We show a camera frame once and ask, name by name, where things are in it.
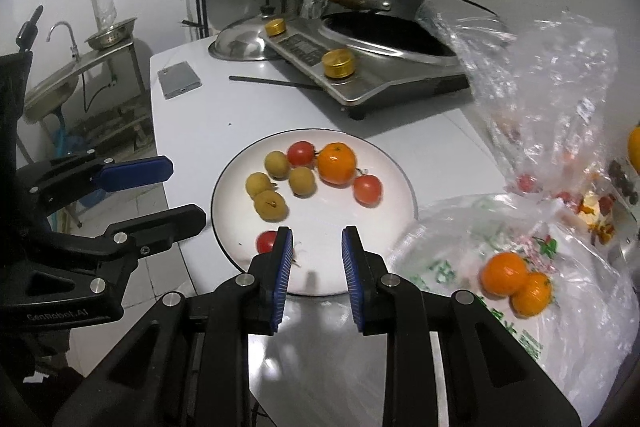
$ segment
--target countertop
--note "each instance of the countertop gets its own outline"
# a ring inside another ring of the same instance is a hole
[[[230,81],[229,75],[239,75],[311,82],[282,60],[212,58],[207,52],[212,41],[191,42],[151,58],[158,154],[174,163],[174,175],[164,183],[170,208],[195,203],[210,219],[213,187],[231,158],[256,140],[295,128],[337,129],[369,140],[404,170],[418,206],[502,192],[504,179],[469,123],[474,118],[468,90],[353,121],[322,91]],[[202,86],[165,100],[157,71],[184,60]],[[375,245],[364,247],[376,251]],[[181,242],[180,249],[198,293],[213,291],[238,273],[220,250],[210,222],[199,236]],[[278,427],[380,424],[385,339],[359,336],[349,309],[347,296],[287,298],[280,331],[274,337],[251,335],[252,393]]]

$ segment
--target sink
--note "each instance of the sink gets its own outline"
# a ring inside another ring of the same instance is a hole
[[[39,122],[66,102],[78,85],[78,74],[74,73],[77,65],[76,61],[66,64],[25,95],[27,122]]]
[[[118,44],[102,51],[91,51],[80,57],[79,61],[72,60],[58,71],[49,75],[31,89],[24,97],[24,119],[36,123],[59,108],[76,90],[78,76],[101,62],[110,55],[116,54],[133,45],[131,38],[124,39]]]

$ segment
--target plate rim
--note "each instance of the plate rim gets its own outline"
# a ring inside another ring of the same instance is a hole
[[[235,161],[236,158],[238,158],[239,155],[241,155],[244,151],[246,151],[247,149],[249,149],[249,147],[253,147],[255,144],[257,144],[258,142],[261,142],[263,140],[267,140],[268,138],[277,136],[279,134],[285,134],[291,131],[331,131],[331,132],[335,132],[338,134],[344,134],[346,136],[350,136],[352,138],[355,138],[357,140],[363,141],[368,143],[370,146],[374,147],[375,149],[378,149],[378,151],[380,151],[381,153],[383,153],[383,155],[385,155],[387,158],[389,158],[391,160],[391,162],[396,166],[396,168],[398,168],[398,170],[400,171],[400,173],[402,174],[402,177],[404,178],[404,180],[406,181],[407,186],[409,187],[409,192],[411,193],[411,198],[414,204],[414,219],[418,218],[418,201],[415,198],[415,192],[414,192],[414,186],[411,184],[411,181],[409,180],[409,178],[407,177],[406,173],[404,172],[404,170],[401,168],[401,166],[398,165],[398,162],[396,162],[396,160],[394,160],[393,158],[391,158],[391,156],[389,156],[385,151],[383,151],[382,149],[380,149],[380,147],[378,147],[377,145],[375,145],[374,143],[371,143],[369,140],[365,140],[364,138],[360,138],[359,136],[355,136],[354,134],[350,134],[348,132],[345,131],[338,131],[335,129],[327,129],[326,127],[299,127],[299,128],[295,128],[295,129],[287,129],[284,131],[280,131],[280,132],[275,132],[273,134],[267,135],[267,136],[263,136],[262,138],[260,138],[259,140],[256,140],[252,143],[250,143],[249,145],[247,145],[246,147],[244,147],[244,149],[242,149],[241,151],[239,151],[233,158],[231,158],[229,160],[229,162],[225,165],[225,168],[222,169],[222,171],[220,172],[220,175],[218,176],[218,179],[216,180],[216,184],[213,186],[213,190],[211,191],[211,200],[209,203],[209,214],[211,216],[211,230],[213,230],[213,235],[216,238],[216,241],[218,243],[218,246],[220,247],[220,250],[222,250],[222,253],[225,254],[225,257],[227,258],[227,260],[240,272],[240,273],[247,273],[246,270],[242,269],[238,263],[236,263],[236,261],[234,261],[231,256],[229,255],[229,253],[226,251],[226,248],[222,245],[222,241],[220,241],[220,238],[218,237],[218,232],[216,231],[216,224],[213,221],[213,197],[216,195],[216,189],[218,188],[218,184],[220,183],[220,180],[222,179],[222,176],[224,175],[224,173],[226,172],[226,170],[229,168],[229,165],[231,165],[231,163],[233,163]],[[344,292],[340,292],[340,293],[331,293],[331,294],[327,294],[327,295],[306,295],[303,293],[295,293],[295,292],[291,292],[287,289],[287,295],[293,295],[296,297],[307,297],[310,299],[326,299],[327,297],[335,297],[338,295],[345,295],[347,294],[349,291],[344,291]]]

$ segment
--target chopstick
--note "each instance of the chopstick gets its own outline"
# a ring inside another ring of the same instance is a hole
[[[254,76],[235,76],[230,75],[229,80],[237,80],[239,82],[255,82],[256,84],[273,84],[274,86],[299,87],[301,89],[313,89],[322,91],[322,87],[313,84],[302,84],[301,82],[285,82],[284,80],[273,80],[271,78],[255,78]]]

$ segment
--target white plastic bag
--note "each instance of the white plastic bag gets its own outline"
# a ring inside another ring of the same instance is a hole
[[[542,204],[516,194],[465,196],[421,211],[386,264],[420,289],[481,296],[577,410],[583,425],[599,414],[638,332],[638,300],[621,275],[562,226],[561,201]],[[555,245],[537,255],[531,242]],[[554,301],[536,317],[519,318],[509,300],[482,295],[478,274],[501,251],[517,251],[550,277]]]
[[[463,63],[509,190],[584,193],[602,170],[602,111],[618,66],[613,30],[564,12],[516,37],[495,18],[457,18],[428,3],[417,21]]]

